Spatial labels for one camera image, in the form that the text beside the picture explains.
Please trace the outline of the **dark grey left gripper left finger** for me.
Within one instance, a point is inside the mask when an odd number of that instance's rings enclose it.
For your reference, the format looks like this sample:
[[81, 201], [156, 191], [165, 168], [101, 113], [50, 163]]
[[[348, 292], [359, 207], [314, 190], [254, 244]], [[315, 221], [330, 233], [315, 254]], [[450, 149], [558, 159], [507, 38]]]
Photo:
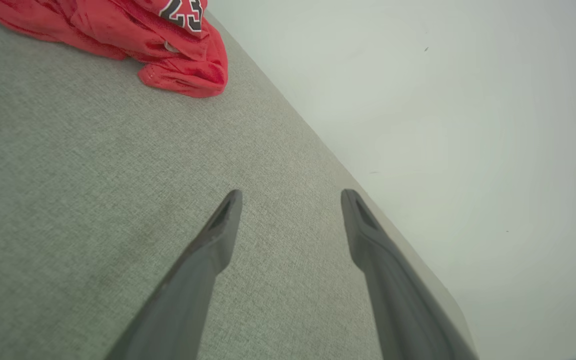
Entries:
[[243, 194], [226, 194], [106, 355], [108, 360], [195, 360], [217, 276], [233, 257]]

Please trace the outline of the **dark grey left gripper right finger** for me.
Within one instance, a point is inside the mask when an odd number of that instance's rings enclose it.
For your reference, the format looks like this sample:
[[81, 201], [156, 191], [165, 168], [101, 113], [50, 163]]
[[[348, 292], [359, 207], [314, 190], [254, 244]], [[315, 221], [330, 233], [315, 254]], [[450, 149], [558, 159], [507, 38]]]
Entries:
[[432, 295], [354, 189], [341, 193], [350, 257], [363, 272], [385, 360], [477, 360]]

